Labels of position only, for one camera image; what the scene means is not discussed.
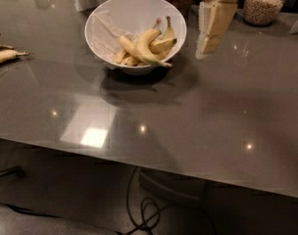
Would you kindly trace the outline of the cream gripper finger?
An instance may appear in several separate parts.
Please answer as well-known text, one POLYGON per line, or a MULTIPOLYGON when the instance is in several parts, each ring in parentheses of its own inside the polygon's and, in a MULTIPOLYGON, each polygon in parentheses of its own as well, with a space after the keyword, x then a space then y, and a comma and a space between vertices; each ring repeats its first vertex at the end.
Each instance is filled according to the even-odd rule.
POLYGON ((198 15, 199 36, 195 53, 198 60, 206 58, 216 50, 215 42, 209 33, 211 29, 212 11, 213 5, 211 3, 200 3, 198 15))
POLYGON ((234 17, 237 0, 216 0, 210 3, 213 5, 213 11, 209 33, 217 49, 234 17))

